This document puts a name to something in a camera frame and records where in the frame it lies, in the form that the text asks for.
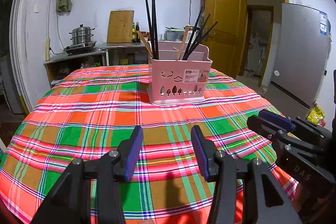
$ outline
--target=pot lid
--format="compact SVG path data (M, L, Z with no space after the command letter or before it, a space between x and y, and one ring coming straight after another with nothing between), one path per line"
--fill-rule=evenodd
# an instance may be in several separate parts
M91 28L87 27L87 26L83 26L83 24L81 24L81 25L79 25L78 28L73 29L72 32L83 31L83 30L87 30L87 29L91 29Z

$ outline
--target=white refrigerator door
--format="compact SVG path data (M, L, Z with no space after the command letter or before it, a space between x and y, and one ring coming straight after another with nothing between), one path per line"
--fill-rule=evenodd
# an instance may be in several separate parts
M294 100L309 106L325 71L329 34L328 27L324 27L326 20L326 14L313 8L282 4L281 35L271 81Z

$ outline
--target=black chopstick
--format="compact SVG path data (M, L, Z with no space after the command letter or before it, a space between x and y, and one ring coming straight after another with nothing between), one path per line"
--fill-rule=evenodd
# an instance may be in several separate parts
M152 0L152 33L153 33L153 38L151 36L151 42L153 41L154 43L154 52L155 52L155 58L156 59L156 49L155 49L155 17L154 17L154 0Z
M197 34L197 36L196 36L196 38L195 38L193 44L191 45L191 47L192 47L194 44L196 44L196 42L200 39L200 37L201 37L201 35L202 35L202 33L203 33L203 30L204 30L204 28L205 28L205 25L207 24L207 22L208 22L210 16L211 16L211 14L209 14L209 15L207 16L207 18L205 19L205 21L203 22L203 24L202 24L201 28L199 29L199 32L198 32L198 34Z
M191 46L190 46L188 52L190 51L190 49L191 49L192 47L194 47L194 45L197 43L197 41L201 38L202 32L203 32L203 30L204 30L205 25L207 24L207 22L208 22L208 20L209 20L210 15L211 15L211 14L209 14L209 15L207 16L207 18L205 19L205 21L203 22L203 24L202 24L201 28L199 29L199 32L198 32L198 34L197 34L197 36L196 36L194 42L191 44Z
M154 8L154 42L155 42L155 58L159 60L159 43L158 43L158 27L156 22L156 5L155 0L153 0L152 9Z
M207 30L205 32L205 34L192 46L190 47L190 50L188 51L188 53L183 57L182 60L187 60L189 55L196 49L196 47L203 41L203 39L208 35L209 32L211 32L211 30L215 27L215 25L218 23L218 21L216 21L214 24L212 24L212 26L210 27L209 30Z
M201 7L201 10L199 11L198 17L197 17L197 19L196 19L196 23L195 23L195 25L194 25L193 32L191 33L191 36L190 36L188 45L187 45L187 47L185 48L183 57L184 57L185 54L189 51L189 47L190 47L191 41L193 40L194 34L195 34L195 32L196 32L196 28L197 28L198 22L199 22L199 20L200 20L200 18L201 18L202 12L203 12L203 7Z
M148 0L146 0L146 9L147 9L149 34L151 36L151 46L152 46L153 59L156 59L156 56L155 56L155 42L153 40L154 34L153 34L153 29L152 29L152 24L151 24L151 15L149 13Z

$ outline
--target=plastic container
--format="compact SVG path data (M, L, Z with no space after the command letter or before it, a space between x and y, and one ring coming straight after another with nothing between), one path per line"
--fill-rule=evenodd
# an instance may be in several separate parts
M176 61L180 43L159 41L160 60L149 58L147 92L152 104L194 103L204 100L212 64L209 48L198 45L188 60Z

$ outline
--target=wooden cutting board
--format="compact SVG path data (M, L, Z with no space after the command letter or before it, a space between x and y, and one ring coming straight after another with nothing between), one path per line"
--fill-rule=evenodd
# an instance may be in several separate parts
M111 11L107 43L132 42L134 11Z

